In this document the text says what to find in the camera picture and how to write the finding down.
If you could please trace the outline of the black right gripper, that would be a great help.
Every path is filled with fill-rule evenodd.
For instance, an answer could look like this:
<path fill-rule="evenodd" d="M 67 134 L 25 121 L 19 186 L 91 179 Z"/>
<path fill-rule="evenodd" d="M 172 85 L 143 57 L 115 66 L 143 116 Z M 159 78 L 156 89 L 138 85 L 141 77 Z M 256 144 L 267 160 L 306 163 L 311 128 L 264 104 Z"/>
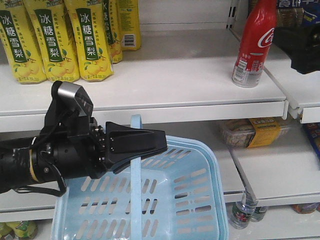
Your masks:
<path fill-rule="evenodd" d="M 320 70 L 320 25 L 277 27 L 273 44 L 291 60 L 291 68 L 306 75 Z"/>

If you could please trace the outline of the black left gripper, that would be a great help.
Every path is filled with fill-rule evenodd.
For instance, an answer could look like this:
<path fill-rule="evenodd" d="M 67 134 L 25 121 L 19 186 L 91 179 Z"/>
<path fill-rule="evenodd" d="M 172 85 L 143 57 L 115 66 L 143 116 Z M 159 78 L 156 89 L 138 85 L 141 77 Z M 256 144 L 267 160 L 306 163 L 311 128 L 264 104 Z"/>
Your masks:
<path fill-rule="evenodd" d="M 49 116 L 32 144 L 32 170 L 39 182 L 99 179 L 106 171 L 119 174 L 131 161 L 141 161 L 167 148 L 162 130 L 131 128 L 107 121 L 104 133 L 94 117 Z"/>

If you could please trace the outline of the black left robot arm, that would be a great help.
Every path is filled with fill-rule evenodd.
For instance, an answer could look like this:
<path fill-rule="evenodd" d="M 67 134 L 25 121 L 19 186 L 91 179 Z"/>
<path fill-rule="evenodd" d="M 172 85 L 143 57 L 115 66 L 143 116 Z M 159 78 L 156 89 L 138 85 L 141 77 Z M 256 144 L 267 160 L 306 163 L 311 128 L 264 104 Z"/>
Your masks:
<path fill-rule="evenodd" d="M 118 174 L 131 160 L 146 159 L 167 148 L 162 130 L 109 121 L 100 126 L 88 116 L 60 121 L 44 127 L 38 136 L 0 143 L 0 191 L 60 197 L 67 190 L 67 179 Z"/>

